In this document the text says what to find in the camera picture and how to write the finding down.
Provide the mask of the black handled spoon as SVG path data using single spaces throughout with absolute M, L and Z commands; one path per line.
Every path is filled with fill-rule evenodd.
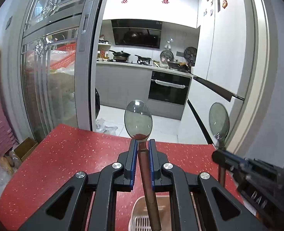
M 138 142 L 137 154 L 150 227 L 152 230 L 161 230 L 157 198 L 151 184 L 149 151 L 146 146 L 153 126 L 152 115 L 147 105 L 141 100 L 131 101 L 125 110 L 124 123 L 129 136 Z

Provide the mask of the grey handled spoon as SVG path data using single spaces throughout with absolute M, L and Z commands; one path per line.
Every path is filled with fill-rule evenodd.
M 212 154 L 212 160 L 218 164 L 218 182 L 225 187 L 226 169 L 222 166 L 223 158 L 220 156 L 220 152 L 226 150 L 225 139 L 229 133 L 230 120 L 226 108 L 219 102 L 215 102 L 210 107 L 209 126 L 219 144 L 217 150 Z

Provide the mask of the beige cutlery holder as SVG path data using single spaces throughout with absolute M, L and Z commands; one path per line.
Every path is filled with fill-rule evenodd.
M 157 196 L 157 204 L 162 231 L 172 231 L 170 198 L 168 195 Z M 145 197 L 139 197 L 132 209 L 128 230 L 151 230 Z

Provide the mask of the black built-in oven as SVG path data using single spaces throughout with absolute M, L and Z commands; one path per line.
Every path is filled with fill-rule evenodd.
M 153 71 L 149 96 L 151 100 L 183 105 L 187 98 L 191 78 Z

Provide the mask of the cardboard box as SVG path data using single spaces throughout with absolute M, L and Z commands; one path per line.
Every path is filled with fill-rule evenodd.
M 24 141 L 22 141 L 15 149 L 14 153 L 16 156 L 24 162 L 28 156 L 35 150 L 38 146 L 38 143 L 30 137 L 27 137 Z

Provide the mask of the black wok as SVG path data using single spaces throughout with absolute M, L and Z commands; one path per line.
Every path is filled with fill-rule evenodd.
M 126 52 L 123 52 L 123 51 L 117 52 L 117 51 L 114 51 L 114 50 L 111 50 L 111 49 L 109 51 L 112 52 L 114 60 L 127 61 L 128 58 L 130 57 L 129 53 L 126 53 Z

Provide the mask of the white refrigerator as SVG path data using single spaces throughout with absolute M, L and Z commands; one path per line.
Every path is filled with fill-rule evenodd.
M 218 144 L 212 106 L 224 106 L 234 130 L 248 90 L 255 49 L 252 0 L 199 0 L 198 26 L 193 79 L 177 137 L 179 143 Z

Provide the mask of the glass sliding door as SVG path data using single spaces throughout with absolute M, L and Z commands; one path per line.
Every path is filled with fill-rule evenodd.
M 75 60 L 87 23 L 87 0 L 31 0 L 21 46 L 22 92 L 34 139 L 59 124 L 78 126 Z

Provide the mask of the black range hood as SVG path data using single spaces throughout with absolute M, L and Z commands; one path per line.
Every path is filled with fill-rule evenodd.
M 162 21 L 113 19 L 111 24 L 116 45 L 160 48 Z

